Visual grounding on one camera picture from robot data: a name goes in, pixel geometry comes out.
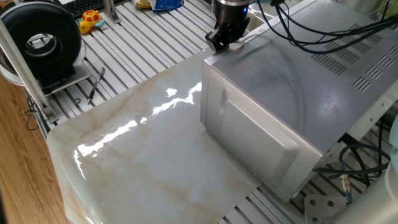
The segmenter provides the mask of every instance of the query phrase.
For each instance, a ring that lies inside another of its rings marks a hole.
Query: black cable
[[[312,171],[314,172],[319,172],[319,173],[324,173],[324,174],[348,174],[348,175],[363,175],[363,174],[371,174],[374,172],[379,172],[380,170],[387,169],[388,163],[383,164],[381,166],[375,167],[375,168],[370,168],[366,170],[331,170],[331,169],[326,169],[326,168],[314,168]]]
[[[340,154],[339,154],[339,161],[343,161],[343,154],[351,148],[358,148],[358,147],[364,147],[367,149],[370,149],[372,151],[378,152],[380,153],[382,156],[384,156],[385,158],[387,158],[389,161],[391,160],[390,156],[385,153],[383,150],[380,150],[374,146],[371,145],[367,145],[367,144],[350,144],[349,146],[344,147]],[[374,168],[370,168],[370,169],[364,169],[364,170],[332,170],[332,169],[326,169],[326,168],[314,168],[312,169],[314,172],[320,172],[320,173],[326,173],[326,174],[348,174],[348,175],[365,175],[365,174],[370,174],[373,172],[379,172],[382,171],[384,169],[387,169],[389,162],[385,163],[385,164],[381,164],[377,167]]]
[[[279,17],[279,19],[280,19],[280,22],[281,22],[282,26],[284,27],[284,29],[285,29],[285,31],[286,31],[287,37],[284,36],[284,35],[282,35],[282,34],[280,34],[280,33],[278,33],[278,32],[269,24],[269,21],[267,20],[267,17],[265,16],[264,11],[262,10],[260,1],[257,0],[257,3],[258,3],[258,5],[259,5],[261,14],[262,14],[262,16],[263,16],[263,18],[264,18],[266,24],[269,26],[270,30],[272,30],[272,31],[273,31],[275,34],[277,34],[279,37],[288,40],[292,45],[294,45],[294,46],[300,48],[301,50],[306,51],[306,52],[308,52],[308,53],[310,53],[310,54],[330,54],[330,53],[338,52],[338,51],[340,51],[340,50],[343,50],[343,49],[345,49],[345,48],[347,48],[347,47],[350,47],[350,46],[352,46],[352,45],[354,45],[354,44],[359,43],[360,41],[362,41],[362,40],[364,40],[364,39],[366,39],[366,38],[368,38],[368,37],[374,35],[375,33],[379,32],[379,31],[381,31],[381,30],[383,30],[383,29],[386,29],[386,28],[388,28],[388,27],[390,27],[390,26],[392,26],[392,25],[398,23],[397,16],[394,15],[394,16],[391,16],[390,18],[386,19],[386,20],[383,20],[383,21],[380,21],[380,22],[376,22],[376,23],[367,25],[367,26],[365,26],[365,27],[360,27],[360,28],[353,29],[353,30],[336,31],[336,32],[329,32],[329,33],[320,32],[320,31],[318,31],[318,30],[314,30],[314,31],[316,31],[316,32],[318,32],[318,33],[321,33],[321,34],[324,34],[324,35],[332,35],[332,36],[335,35],[336,37],[335,37],[335,38],[332,38],[332,39],[329,39],[329,40],[321,41],[322,39],[325,38],[325,36],[323,36],[323,37],[321,37],[321,39],[319,39],[319,40],[316,41],[316,42],[304,42],[304,41],[300,41],[300,40],[295,40],[295,39],[294,39],[293,35],[292,35],[292,34],[290,33],[290,31],[289,31],[289,28],[286,26],[286,23],[284,22],[284,19],[283,19],[281,13],[280,13],[281,8],[280,8],[280,6],[278,5],[277,2],[275,3],[275,8],[276,8],[278,17]],[[287,20],[288,20],[288,23],[289,23],[289,21],[292,20],[292,19],[290,18],[290,15],[289,15],[289,10],[288,10],[288,14],[286,14],[283,10],[282,10],[282,12],[287,16]],[[325,44],[325,43],[333,42],[334,40],[340,39],[340,38],[345,37],[345,36],[347,36],[347,35],[358,35],[358,34],[364,34],[364,35],[362,35],[362,36],[361,36],[360,38],[358,38],[358,39],[355,39],[354,41],[351,41],[350,43],[348,43],[348,44],[346,44],[346,45],[337,47],[337,48],[335,48],[335,49],[327,50],[327,51],[315,51],[315,50],[310,50],[310,49],[307,49],[307,48],[303,47],[304,45]]]
[[[295,44],[296,47],[298,47],[298,48],[300,48],[301,50],[303,50],[303,51],[305,51],[305,52],[308,52],[308,53],[310,53],[310,54],[323,55],[323,54],[330,54],[330,53],[338,52],[338,51],[343,50],[343,49],[345,49],[345,48],[347,48],[347,47],[350,47],[350,46],[352,46],[352,45],[354,45],[354,44],[356,44],[356,43],[359,43],[359,42],[361,42],[362,40],[364,40],[364,39],[366,39],[366,38],[372,36],[373,34],[376,34],[376,33],[378,33],[379,31],[385,29],[385,28],[383,28],[383,27],[382,27],[382,28],[377,28],[376,30],[371,31],[371,32],[368,32],[367,34],[364,34],[362,37],[360,37],[360,38],[358,38],[358,39],[356,39],[356,40],[353,40],[353,41],[351,41],[350,43],[348,43],[348,44],[346,44],[346,45],[343,45],[343,46],[340,46],[340,47],[337,47],[337,48],[334,48],[334,49],[331,49],[331,50],[316,51],[316,50],[310,50],[310,49],[307,49],[307,48],[301,46],[301,45],[294,39],[294,37],[293,37],[293,35],[290,33],[290,31],[287,29],[286,23],[285,23],[285,21],[283,20],[283,17],[282,17],[282,15],[280,14],[280,10],[279,10],[278,7],[276,7],[276,11],[277,11],[277,14],[278,14],[278,16],[279,16],[280,23],[281,23],[282,26],[284,27],[284,29],[285,29],[285,31],[286,31],[286,33],[287,33],[289,39]]]
[[[338,156],[338,160],[339,160],[339,161],[343,161],[343,154],[344,154],[348,149],[351,149],[352,147],[364,147],[364,148],[366,148],[366,149],[370,149],[370,150],[372,150],[372,151],[375,151],[375,152],[377,152],[377,153],[380,153],[382,156],[384,156],[384,157],[385,157],[386,159],[388,159],[389,161],[391,160],[390,156],[389,156],[386,152],[384,152],[383,150],[380,150],[380,149],[378,149],[378,148],[376,148],[376,147],[374,147],[374,146],[371,146],[371,145],[361,144],[361,143],[358,143],[358,144],[351,144],[351,145],[349,145],[349,146],[344,147],[344,148],[340,151],[340,154],[339,154],[339,156]]]
[[[381,16],[381,20],[382,20],[382,21],[383,21],[384,18],[386,17],[387,10],[388,10],[388,5],[390,5],[390,0],[387,0],[386,6],[384,6],[383,15]]]
[[[257,3],[258,3],[258,5],[259,5],[259,8],[260,8],[262,17],[264,18],[264,21],[266,22],[266,24],[269,26],[270,30],[273,31],[273,33],[277,34],[279,37],[281,37],[281,38],[283,38],[283,39],[285,39],[285,40],[290,41],[290,39],[289,39],[288,37],[286,37],[286,36],[280,34],[279,32],[277,32],[277,31],[269,24],[269,21],[268,21],[267,17],[265,16],[264,11],[262,10],[262,6],[261,6],[260,1],[257,0]],[[389,26],[391,26],[391,25],[394,25],[394,24],[397,22],[397,21],[392,21],[393,19],[395,19],[395,17],[396,17],[396,16],[392,16],[391,18],[386,19],[386,20],[384,21],[385,24],[378,24],[378,23],[376,23],[376,25],[378,25],[378,26],[384,25],[384,26],[382,26],[382,27],[380,27],[380,28],[385,29],[385,28],[387,28],[387,27],[389,27]],[[362,27],[362,28],[360,28],[360,29],[371,28],[371,26],[375,26],[375,25],[374,25],[374,24],[370,24],[370,25],[365,26],[365,27]],[[325,38],[325,37],[326,37],[326,36],[324,35],[323,37],[321,37],[321,38],[320,38],[319,40],[317,40],[316,42],[305,42],[305,41],[300,41],[300,40],[295,40],[295,41],[296,41],[297,43],[300,43],[300,44],[303,44],[303,45],[327,44],[327,43],[333,42],[334,40],[340,39],[340,38],[342,38],[343,36],[341,36],[341,37],[335,37],[335,38],[332,38],[332,39],[329,39],[329,40],[321,41],[321,40],[322,40],[323,38]]]
[[[361,167],[361,169],[362,170],[366,170],[365,163],[363,162],[361,156],[358,154],[358,152],[356,150],[357,150],[357,147],[356,148],[351,148],[351,152],[353,152],[353,154],[354,154],[356,160],[358,161],[359,166]],[[364,184],[366,185],[366,187],[369,187],[371,185],[371,182],[369,180],[368,174],[364,174]]]
[[[383,124],[384,124],[384,116],[381,117],[380,119],[380,128],[379,128],[379,166],[381,165],[381,141],[382,141],[382,135],[383,135]]]
[[[308,31],[310,31],[310,32],[314,32],[314,33],[316,33],[316,34],[329,35],[329,36],[334,36],[334,37],[346,37],[347,35],[358,35],[358,34],[362,34],[362,33],[365,33],[365,32],[369,32],[368,29],[372,29],[372,28],[375,27],[375,26],[379,26],[379,25],[384,24],[384,23],[386,23],[386,22],[388,22],[388,21],[395,21],[395,19],[394,19],[395,17],[392,17],[392,18],[390,18],[389,20],[374,22],[374,23],[372,23],[372,24],[370,24],[370,25],[367,25],[367,26],[364,26],[364,27],[360,27],[360,28],[356,28],[356,29],[342,30],[342,31],[334,31],[334,32],[322,32],[322,31],[319,31],[319,30],[311,29],[311,28],[309,28],[309,27],[306,27],[306,26],[304,26],[304,25],[302,25],[302,24],[296,22],[296,21],[295,21],[294,19],[292,19],[288,14],[286,14],[286,12],[285,12],[280,6],[275,6],[275,7],[278,7],[279,10],[286,16],[286,18],[287,18],[289,21],[292,21],[292,22],[293,22],[294,24],[296,24],[297,26],[299,26],[299,27],[301,27],[301,28],[303,28],[303,29],[305,29],[305,30],[308,30]]]

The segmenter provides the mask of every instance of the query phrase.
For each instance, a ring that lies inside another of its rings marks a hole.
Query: ventilation grille
[[[358,24],[354,24],[351,28],[349,28],[349,30],[358,29],[358,28],[361,28],[361,26]]]
[[[382,58],[380,58],[378,63],[381,64],[382,66],[388,68],[394,63],[394,59],[392,59],[392,58],[388,57],[387,55],[385,55]]]
[[[325,46],[327,50],[335,49],[337,47],[340,47],[340,45],[336,44],[335,42],[330,42],[328,45]],[[351,65],[359,59],[358,55],[352,53],[350,50],[347,49],[339,50],[335,52],[335,55]]]
[[[377,44],[382,39],[383,38],[381,36],[377,35],[377,34],[373,34],[372,36],[366,38],[366,40],[368,40],[368,41],[370,41],[370,42],[372,42],[374,44]]]
[[[391,48],[390,53],[395,56],[398,57],[398,46],[394,46],[393,48]]]
[[[346,36],[346,37],[341,38],[340,40],[343,41],[344,43],[348,44],[351,41],[356,40],[356,38],[353,36]]]
[[[368,44],[365,44],[363,42],[358,42],[354,45],[351,46],[352,48],[354,48],[355,50],[361,52],[362,54],[365,54],[366,52],[368,52],[368,50],[370,50],[372,47],[369,46]]]
[[[372,66],[367,72],[367,75],[369,75],[373,79],[379,78],[383,74],[383,71],[380,68],[377,68],[376,66]]]
[[[337,75],[342,74],[347,69],[347,67],[327,55],[312,55],[311,58]]]
[[[356,82],[354,82],[353,87],[361,92],[364,92],[371,84],[371,82],[361,77]]]

